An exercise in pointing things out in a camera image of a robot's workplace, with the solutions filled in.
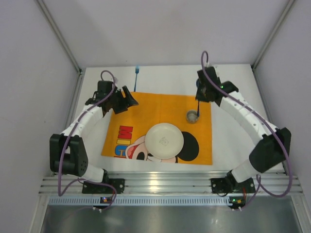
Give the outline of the orange Mickey Mouse cloth placemat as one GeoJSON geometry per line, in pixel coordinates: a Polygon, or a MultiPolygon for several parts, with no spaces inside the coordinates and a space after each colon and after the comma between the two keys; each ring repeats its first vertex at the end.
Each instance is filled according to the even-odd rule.
{"type": "Polygon", "coordinates": [[[186,120],[189,110],[197,111],[194,96],[134,92],[137,106],[113,113],[102,149],[102,156],[162,163],[212,165],[211,105],[200,103],[200,116],[195,124],[186,120]],[[183,134],[184,146],[171,159],[158,159],[145,146],[148,130],[159,123],[170,123],[183,134]]]}

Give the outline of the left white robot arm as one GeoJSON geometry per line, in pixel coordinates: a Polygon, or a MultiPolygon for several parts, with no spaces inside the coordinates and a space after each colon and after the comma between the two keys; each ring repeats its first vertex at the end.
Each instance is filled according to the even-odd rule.
{"type": "Polygon", "coordinates": [[[98,81],[97,91],[85,102],[78,117],[60,134],[50,137],[51,171],[103,183],[107,171],[89,163],[84,139],[110,109],[119,114],[136,105],[127,86],[118,89],[112,81],[98,81]]]}

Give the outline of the cream round plate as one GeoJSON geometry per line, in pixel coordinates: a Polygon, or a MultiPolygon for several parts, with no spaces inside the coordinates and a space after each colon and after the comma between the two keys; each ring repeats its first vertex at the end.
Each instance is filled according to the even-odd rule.
{"type": "Polygon", "coordinates": [[[158,159],[177,156],[184,146],[182,132],[170,123],[159,123],[151,127],[145,136],[147,151],[158,159]]]}

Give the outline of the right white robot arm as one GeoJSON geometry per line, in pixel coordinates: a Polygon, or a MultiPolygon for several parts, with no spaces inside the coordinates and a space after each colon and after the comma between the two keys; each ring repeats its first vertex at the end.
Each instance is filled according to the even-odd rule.
{"type": "Polygon", "coordinates": [[[221,82],[213,66],[197,74],[196,100],[216,103],[245,130],[255,146],[248,159],[228,172],[231,182],[242,183],[286,160],[291,143],[291,132],[287,128],[279,129],[266,121],[232,82],[221,82]]]}

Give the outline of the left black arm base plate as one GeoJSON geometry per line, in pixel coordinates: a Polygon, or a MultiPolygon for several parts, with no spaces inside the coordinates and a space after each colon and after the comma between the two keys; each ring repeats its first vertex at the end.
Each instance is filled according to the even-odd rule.
{"type": "Polygon", "coordinates": [[[83,194],[121,194],[124,192],[125,179],[109,179],[108,185],[83,182],[83,194]]]}

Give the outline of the blue metallic spoon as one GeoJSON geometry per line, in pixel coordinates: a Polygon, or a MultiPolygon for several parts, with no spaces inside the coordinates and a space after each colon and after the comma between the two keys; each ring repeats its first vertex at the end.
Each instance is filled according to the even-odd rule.
{"type": "Polygon", "coordinates": [[[198,93],[198,90],[199,90],[199,84],[200,84],[200,81],[199,79],[196,80],[196,87],[197,87],[197,91],[196,91],[196,100],[197,100],[197,117],[199,118],[200,116],[200,101],[197,99],[197,93],[198,93]]]}

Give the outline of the small speckled stone cup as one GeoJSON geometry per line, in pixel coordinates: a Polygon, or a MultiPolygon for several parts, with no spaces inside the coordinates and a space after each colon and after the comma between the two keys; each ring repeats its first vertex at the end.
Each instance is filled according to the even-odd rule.
{"type": "Polygon", "coordinates": [[[186,113],[186,120],[190,124],[195,124],[199,119],[199,114],[196,110],[189,110],[186,113]]]}

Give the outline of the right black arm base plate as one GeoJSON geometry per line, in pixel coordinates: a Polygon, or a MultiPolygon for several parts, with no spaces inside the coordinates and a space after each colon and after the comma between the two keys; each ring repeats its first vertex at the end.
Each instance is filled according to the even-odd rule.
{"type": "Polygon", "coordinates": [[[242,183],[228,184],[225,178],[211,178],[211,188],[213,194],[231,194],[238,193],[251,194],[255,192],[255,185],[252,178],[247,179],[242,183]]]}

